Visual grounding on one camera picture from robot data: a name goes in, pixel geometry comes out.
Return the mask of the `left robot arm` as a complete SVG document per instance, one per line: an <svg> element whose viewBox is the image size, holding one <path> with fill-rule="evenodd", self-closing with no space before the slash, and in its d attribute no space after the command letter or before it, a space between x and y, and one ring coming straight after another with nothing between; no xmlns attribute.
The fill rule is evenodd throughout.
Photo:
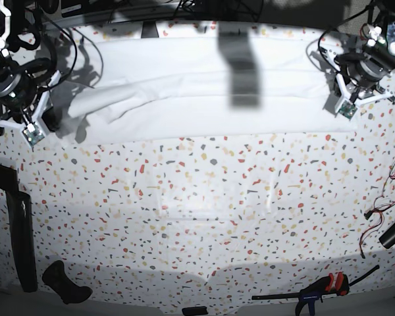
<svg viewBox="0 0 395 316"><path fill-rule="evenodd" d="M343 53L321 46L331 29L325 30L317 42L320 56L334 73L334 113L349 120L368 103L387 99L395 104L394 92L380 84L384 77L395 74L395 1L370 1L342 23L365 13L367 22L361 26L359 39Z"/></svg>

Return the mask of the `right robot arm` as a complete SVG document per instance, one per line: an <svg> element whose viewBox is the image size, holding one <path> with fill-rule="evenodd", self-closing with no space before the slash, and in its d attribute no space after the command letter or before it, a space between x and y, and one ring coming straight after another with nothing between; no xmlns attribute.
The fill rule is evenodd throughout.
<svg viewBox="0 0 395 316"><path fill-rule="evenodd" d="M0 1L0 136L6 128L21 129L28 139L41 135L39 121L47 117L53 79L59 79L57 52L43 29L43 14L53 14L58 1ZM44 45L48 57L24 64L12 58L20 49Z"/></svg>

